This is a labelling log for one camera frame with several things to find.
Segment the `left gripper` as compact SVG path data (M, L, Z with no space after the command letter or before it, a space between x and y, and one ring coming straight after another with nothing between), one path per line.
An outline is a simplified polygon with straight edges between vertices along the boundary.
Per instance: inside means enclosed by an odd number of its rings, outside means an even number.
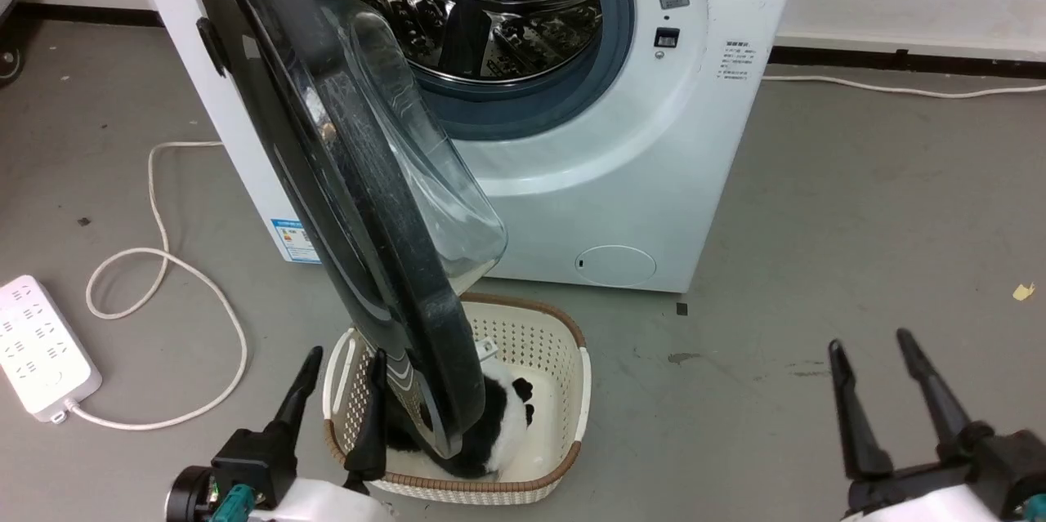
M168 521L392 521L390 507L366 484L387 466L387 355L377 350L365 389L369 402L347 454L344 484L297 473L297 434L306 400L316 388L322 346L306 351L274 417L262 432L240 429L210 466L188 466L172 482Z

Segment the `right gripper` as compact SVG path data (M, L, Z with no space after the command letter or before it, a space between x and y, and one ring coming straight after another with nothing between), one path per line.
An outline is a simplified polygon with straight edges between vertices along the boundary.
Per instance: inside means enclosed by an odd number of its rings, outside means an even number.
M834 407L844 472L852 480L844 521L1043 521L1044 442L1030 430L994 435L987 422L971 419L913 333L899 328L896 339L928 407L937 456L964 459L893 473L856 393L847 351L841 340L832 340Z

